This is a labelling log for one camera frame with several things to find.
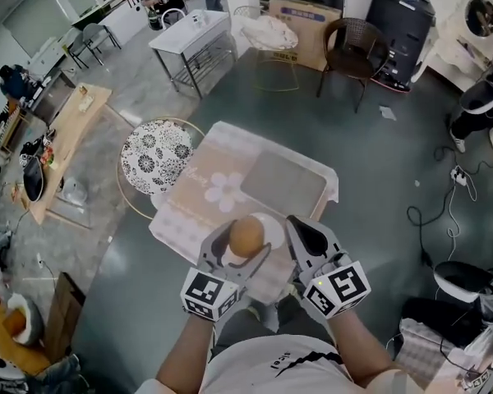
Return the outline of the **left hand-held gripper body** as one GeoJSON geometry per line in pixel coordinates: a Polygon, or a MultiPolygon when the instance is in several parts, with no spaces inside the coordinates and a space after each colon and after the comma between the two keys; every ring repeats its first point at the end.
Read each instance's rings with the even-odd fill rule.
{"type": "Polygon", "coordinates": [[[190,268],[180,297],[190,314],[218,322],[242,298],[247,280],[256,272],[256,261],[219,266],[216,260],[203,255],[196,268],[190,268]]]}

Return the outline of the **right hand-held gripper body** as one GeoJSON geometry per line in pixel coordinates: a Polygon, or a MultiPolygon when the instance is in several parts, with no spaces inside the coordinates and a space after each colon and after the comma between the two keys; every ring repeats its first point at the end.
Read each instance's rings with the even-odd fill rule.
{"type": "Polygon", "coordinates": [[[304,299],[326,319],[355,307],[371,293],[361,263],[346,251],[312,270],[297,267],[297,280],[305,287],[304,299]]]}

